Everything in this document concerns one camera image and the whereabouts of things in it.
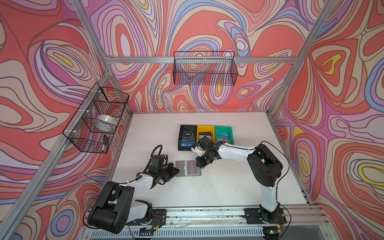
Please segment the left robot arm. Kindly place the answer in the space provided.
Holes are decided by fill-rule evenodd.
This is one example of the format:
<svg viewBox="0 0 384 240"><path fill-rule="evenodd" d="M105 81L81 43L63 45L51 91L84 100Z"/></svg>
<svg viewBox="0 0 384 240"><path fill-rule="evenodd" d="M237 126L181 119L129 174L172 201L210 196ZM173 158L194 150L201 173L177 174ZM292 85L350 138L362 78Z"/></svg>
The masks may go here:
<svg viewBox="0 0 384 240"><path fill-rule="evenodd" d="M157 185L163 186L180 172L169 162L168 156L162 154L162 150L162 145L153 149L144 170L138 172L133 180L107 182L93 205L87 207L90 212L83 216L84 226L113 234L120 233L130 223L150 225L149 229L144 229L149 233L161 228L166 223L164 217L154 212L152 203L136 197Z"/></svg>

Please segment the red credit card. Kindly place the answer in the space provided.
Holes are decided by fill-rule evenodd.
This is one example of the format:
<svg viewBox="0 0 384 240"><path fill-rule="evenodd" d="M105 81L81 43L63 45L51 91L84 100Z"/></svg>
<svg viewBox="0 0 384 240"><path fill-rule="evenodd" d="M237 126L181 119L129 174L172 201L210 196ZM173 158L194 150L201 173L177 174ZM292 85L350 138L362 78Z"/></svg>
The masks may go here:
<svg viewBox="0 0 384 240"><path fill-rule="evenodd" d="M188 167L188 176L200 176L201 175L201 169L199 167L197 167L196 160L188 161L187 167Z"/></svg>

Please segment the blue credit card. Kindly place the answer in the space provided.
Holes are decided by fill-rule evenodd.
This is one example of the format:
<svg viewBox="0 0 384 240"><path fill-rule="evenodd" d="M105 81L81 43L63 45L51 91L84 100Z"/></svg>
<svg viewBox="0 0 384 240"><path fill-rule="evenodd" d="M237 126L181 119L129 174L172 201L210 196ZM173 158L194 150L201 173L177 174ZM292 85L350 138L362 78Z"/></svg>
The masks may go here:
<svg viewBox="0 0 384 240"><path fill-rule="evenodd" d="M191 148L195 145L195 141L179 141L178 150L179 151L191 151Z"/></svg>

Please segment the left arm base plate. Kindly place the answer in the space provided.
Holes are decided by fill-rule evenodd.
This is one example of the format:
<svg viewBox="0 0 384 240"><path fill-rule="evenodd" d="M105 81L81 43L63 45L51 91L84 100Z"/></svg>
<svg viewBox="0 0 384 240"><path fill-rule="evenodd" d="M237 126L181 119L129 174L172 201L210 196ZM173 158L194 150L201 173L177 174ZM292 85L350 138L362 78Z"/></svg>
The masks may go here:
<svg viewBox="0 0 384 240"><path fill-rule="evenodd" d="M140 220L141 225L150 225L154 227L163 226L166 224L167 210L166 209L155 209L150 214L149 218Z"/></svg>

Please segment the grey card holder wallet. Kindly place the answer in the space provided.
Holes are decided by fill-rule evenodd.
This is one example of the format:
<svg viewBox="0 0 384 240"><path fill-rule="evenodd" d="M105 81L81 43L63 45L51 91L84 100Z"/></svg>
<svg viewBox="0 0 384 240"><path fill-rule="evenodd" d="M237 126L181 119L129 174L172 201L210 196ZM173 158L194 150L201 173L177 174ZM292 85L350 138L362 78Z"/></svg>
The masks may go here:
<svg viewBox="0 0 384 240"><path fill-rule="evenodd" d="M176 161L175 167L180 170L176 174L176 177L195 177L202 175L196 160Z"/></svg>

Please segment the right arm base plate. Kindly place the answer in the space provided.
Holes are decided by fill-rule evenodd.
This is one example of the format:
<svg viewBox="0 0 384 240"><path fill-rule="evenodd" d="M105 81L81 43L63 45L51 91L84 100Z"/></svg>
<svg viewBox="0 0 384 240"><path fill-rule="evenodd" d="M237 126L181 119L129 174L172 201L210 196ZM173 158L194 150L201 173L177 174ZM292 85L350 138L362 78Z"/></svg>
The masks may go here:
<svg viewBox="0 0 384 240"><path fill-rule="evenodd" d="M247 224L272 224L284 225L287 223L283 209L278 206L273 212L269 212L263 207L259 208L246 208L245 214L242 216L246 219Z"/></svg>

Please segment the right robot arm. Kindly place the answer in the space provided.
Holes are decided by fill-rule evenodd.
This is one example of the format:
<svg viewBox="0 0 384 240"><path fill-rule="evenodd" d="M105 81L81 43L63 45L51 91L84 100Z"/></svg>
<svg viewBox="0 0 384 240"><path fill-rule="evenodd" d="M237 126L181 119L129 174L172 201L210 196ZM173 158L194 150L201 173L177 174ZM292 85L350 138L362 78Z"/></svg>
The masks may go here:
<svg viewBox="0 0 384 240"><path fill-rule="evenodd" d="M278 202L278 180L282 177L284 167L266 145L241 147L223 141L214 143L208 137L203 137L193 144L191 150L198 155L197 167L201 169L220 159L248 164L261 185L262 200L258 211L260 221L266 224L283 223L281 205Z"/></svg>

